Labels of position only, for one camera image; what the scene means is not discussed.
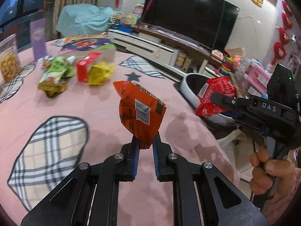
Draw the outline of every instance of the gray star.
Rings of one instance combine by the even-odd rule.
[[[136,75],[134,72],[132,72],[130,74],[124,74],[124,75],[128,77],[128,81],[137,81],[137,82],[139,82],[139,77],[141,77],[140,75]]]

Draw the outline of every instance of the orange snack bag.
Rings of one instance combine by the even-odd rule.
[[[121,97],[121,123],[139,139],[140,149],[149,149],[165,114],[165,104],[135,82],[119,81],[113,85]]]

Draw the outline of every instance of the transparent jar of snacks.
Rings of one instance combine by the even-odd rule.
[[[5,82],[11,82],[20,74],[20,60],[17,51],[16,34],[0,42],[0,70]]]

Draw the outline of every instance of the light blue cloth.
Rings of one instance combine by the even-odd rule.
[[[68,5],[61,12],[56,30],[63,37],[101,34],[111,27],[109,17],[114,12],[110,7],[92,4]]]

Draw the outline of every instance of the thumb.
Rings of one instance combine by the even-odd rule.
[[[295,165],[286,160],[268,160],[265,163],[265,171],[272,176],[286,178],[295,174]]]

